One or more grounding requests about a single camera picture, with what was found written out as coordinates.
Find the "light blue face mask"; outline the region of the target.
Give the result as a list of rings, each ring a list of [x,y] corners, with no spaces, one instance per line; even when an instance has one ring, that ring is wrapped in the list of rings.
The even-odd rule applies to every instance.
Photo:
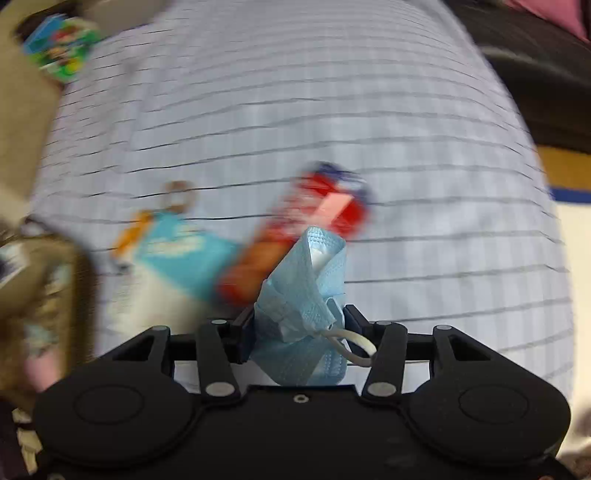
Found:
[[[309,227],[263,281],[250,358],[281,386],[337,385],[353,364],[370,367],[377,347],[346,329],[346,241]]]

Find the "brown tape roll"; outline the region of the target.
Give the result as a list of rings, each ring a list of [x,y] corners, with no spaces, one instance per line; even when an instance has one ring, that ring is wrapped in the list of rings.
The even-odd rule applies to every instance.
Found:
[[[187,213],[197,203],[197,188],[185,180],[169,181],[163,186],[159,207],[174,214]]]

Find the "cleansing towel pack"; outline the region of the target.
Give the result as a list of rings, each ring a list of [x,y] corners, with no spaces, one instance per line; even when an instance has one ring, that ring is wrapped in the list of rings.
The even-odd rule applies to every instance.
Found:
[[[216,301],[215,285],[239,245],[200,230],[178,214],[152,211],[154,220],[134,252],[111,315],[131,337],[157,325],[193,333]]]

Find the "red biscuit packet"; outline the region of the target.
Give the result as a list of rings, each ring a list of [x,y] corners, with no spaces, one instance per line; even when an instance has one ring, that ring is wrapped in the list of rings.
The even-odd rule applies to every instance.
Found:
[[[254,302],[305,230],[320,227],[349,239],[362,229],[369,210],[370,187],[362,176],[332,163],[315,164],[273,204],[270,218],[221,275],[218,294],[239,306]]]

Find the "woven basket with floral lining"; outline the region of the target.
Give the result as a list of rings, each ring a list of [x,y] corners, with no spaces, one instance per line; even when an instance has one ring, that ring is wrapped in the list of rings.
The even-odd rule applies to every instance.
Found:
[[[95,275],[57,234],[1,237],[1,397],[30,411],[38,393],[92,357]]]

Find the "blue checked bed sheet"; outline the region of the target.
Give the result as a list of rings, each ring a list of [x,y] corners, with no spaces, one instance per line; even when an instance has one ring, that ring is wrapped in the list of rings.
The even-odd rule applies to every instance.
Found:
[[[245,242],[318,161],[372,191],[349,244],[349,302],[413,332],[455,326],[571,391],[545,175],[510,95],[439,1],[176,1],[96,47],[61,100],[33,197],[95,262],[95,353],[126,337],[114,241],[166,182],[197,191],[191,225]]]

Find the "black leather headboard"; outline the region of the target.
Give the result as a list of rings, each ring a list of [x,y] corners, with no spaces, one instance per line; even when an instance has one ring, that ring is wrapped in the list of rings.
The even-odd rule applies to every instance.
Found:
[[[500,1],[449,1],[535,143],[590,152],[590,44]]]

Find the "pink pillow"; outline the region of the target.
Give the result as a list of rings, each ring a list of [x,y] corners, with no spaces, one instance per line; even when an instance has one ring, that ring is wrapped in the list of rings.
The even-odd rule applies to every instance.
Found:
[[[590,42],[589,20],[584,13],[587,4],[579,0],[507,0],[504,5],[528,12],[569,32],[579,40]]]

